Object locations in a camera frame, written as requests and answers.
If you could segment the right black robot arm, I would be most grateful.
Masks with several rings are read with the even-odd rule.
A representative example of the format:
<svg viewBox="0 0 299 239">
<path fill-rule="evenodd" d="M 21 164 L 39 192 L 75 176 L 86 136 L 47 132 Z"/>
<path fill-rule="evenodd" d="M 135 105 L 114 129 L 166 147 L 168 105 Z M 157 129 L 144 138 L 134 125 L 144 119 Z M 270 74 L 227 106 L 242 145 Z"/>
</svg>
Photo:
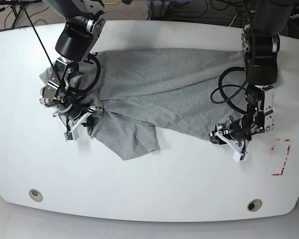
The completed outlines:
<svg viewBox="0 0 299 239">
<path fill-rule="evenodd" d="M 49 78 L 40 92 L 40 102 L 47 108 L 55 108 L 53 115 L 62 123 L 66 140 L 76 140 L 78 126 L 88 126 L 88 118 L 102 110 L 101 106 L 82 104 L 98 77 L 84 89 L 70 86 L 70 81 L 77 76 L 79 63 L 83 61 L 96 64 L 96 75 L 100 75 L 100 63 L 90 51 L 107 21 L 105 5 L 101 0 L 47 0 L 45 3 L 66 22 L 55 45 L 60 56 L 51 65 Z"/>
</svg>

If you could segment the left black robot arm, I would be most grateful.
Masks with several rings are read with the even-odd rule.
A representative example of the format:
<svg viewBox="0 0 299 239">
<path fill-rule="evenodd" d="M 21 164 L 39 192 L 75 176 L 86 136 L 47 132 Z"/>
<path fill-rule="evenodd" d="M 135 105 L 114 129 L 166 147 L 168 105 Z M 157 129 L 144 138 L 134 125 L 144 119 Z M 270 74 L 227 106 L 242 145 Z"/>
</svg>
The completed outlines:
<svg viewBox="0 0 299 239">
<path fill-rule="evenodd" d="M 280 50 L 279 33 L 286 26 L 295 0 L 259 0 L 255 10 L 242 1 L 249 27 L 242 31 L 243 67 L 230 67 L 218 79 L 218 91 L 222 101 L 233 110 L 242 114 L 242 118 L 234 120 L 229 116 L 225 122 L 218 123 L 210 133 L 213 144 L 229 145 L 233 158 L 240 162 L 248 156 L 248 145 L 252 136 L 269 132 L 274 128 L 273 119 L 273 84 L 278 80 L 278 52 Z M 224 92 L 225 76 L 231 72 L 245 72 L 245 81 L 231 96 Z"/>
</svg>

